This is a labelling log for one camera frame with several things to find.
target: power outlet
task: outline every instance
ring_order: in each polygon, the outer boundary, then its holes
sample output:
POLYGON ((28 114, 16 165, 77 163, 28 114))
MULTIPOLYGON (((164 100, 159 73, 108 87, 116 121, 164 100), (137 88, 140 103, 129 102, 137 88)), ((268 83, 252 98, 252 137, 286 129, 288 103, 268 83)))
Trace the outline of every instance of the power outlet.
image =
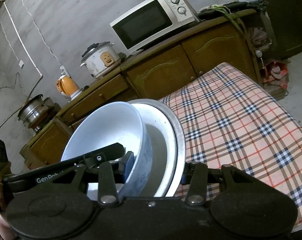
POLYGON ((20 60, 19 66, 20 66, 20 68, 23 68, 24 67, 24 62, 20 60))

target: checkered bedding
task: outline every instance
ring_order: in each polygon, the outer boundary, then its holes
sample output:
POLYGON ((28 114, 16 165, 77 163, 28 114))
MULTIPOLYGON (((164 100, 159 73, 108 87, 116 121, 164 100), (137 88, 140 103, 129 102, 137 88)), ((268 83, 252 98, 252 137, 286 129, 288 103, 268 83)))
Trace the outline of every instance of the checkered bedding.
MULTIPOLYGON (((187 162, 245 170, 290 196, 302 223, 302 128, 259 85, 222 63, 159 101, 183 126, 187 162)), ((187 189, 180 185, 176 194, 187 189)), ((218 193, 218 184, 208 186, 208 199, 218 193)))

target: gray wall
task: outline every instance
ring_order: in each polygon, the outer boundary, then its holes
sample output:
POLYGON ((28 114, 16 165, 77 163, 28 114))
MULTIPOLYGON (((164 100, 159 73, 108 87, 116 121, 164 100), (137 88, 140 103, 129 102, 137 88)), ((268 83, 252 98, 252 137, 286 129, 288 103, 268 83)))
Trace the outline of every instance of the gray wall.
MULTIPOLYGON (((82 53, 92 43, 111 41, 115 43, 117 52, 128 54, 109 24, 142 1, 144 0, 6 0, 22 41, 44 75, 33 96, 41 93, 44 97, 50 96, 61 106, 66 103, 55 87, 61 64, 80 87, 93 82, 87 69, 79 67, 82 53)), ((229 0, 189 0, 196 11, 203 6, 227 1, 229 0)), ((14 82, 16 73, 20 73, 21 91, 27 95, 37 80, 38 73, 23 50, 4 6, 0 10, 0 65, 1 71, 11 83, 14 82), (9 47, 1 23, 16 56, 9 47), (18 66, 19 60, 24 61, 23 69, 18 66)), ((17 98, 19 104, 24 99, 23 96, 17 98)), ((8 106, 7 115, 15 109, 16 106, 8 106)), ((7 136, 8 141, 15 136, 10 129, 3 128, 2 133, 11 133, 7 136)))
MULTIPOLYGON (((6 77, 0 67, 0 124, 17 109, 25 99, 22 93, 19 75, 17 75, 16 84, 14 83, 14 80, 11 81, 6 77)), ((24 159, 18 153, 19 149, 27 143, 31 136, 32 132, 25 128, 22 122, 18 121, 16 115, 0 130, 0 139, 5 142, 7 156, 12 163, 13 173, 26 169, 24 159)))

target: green rope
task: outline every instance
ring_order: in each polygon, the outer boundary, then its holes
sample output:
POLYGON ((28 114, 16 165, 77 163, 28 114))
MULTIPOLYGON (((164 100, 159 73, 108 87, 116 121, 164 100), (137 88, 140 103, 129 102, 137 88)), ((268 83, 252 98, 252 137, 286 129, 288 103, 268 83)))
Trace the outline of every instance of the green rope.
POLYGON ((240 26, 234 21, 233 19, 234 16, 231 14, 229 8, 225 7, 224 5, 217 5, 217 4, 211 5, 209 8, 223 13, 233 23, 233 25, 238 29, 238 31, 240 31, 240 33, 245 36, 240 26))

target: kettle handle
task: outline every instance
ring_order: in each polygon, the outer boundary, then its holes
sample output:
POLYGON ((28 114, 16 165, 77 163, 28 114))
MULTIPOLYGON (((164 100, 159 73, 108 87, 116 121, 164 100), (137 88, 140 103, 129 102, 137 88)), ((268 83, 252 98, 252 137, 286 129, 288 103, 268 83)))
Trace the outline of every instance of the kettle handle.
POLYGON ((57 86, 57 88, 58 88, 58 90, 59 90, 60 92, 63 92, 63 93, 66 94, 65 90, 63 89, 62 79, 59 79, 59 80, 56 82, 56 86, 57 86))

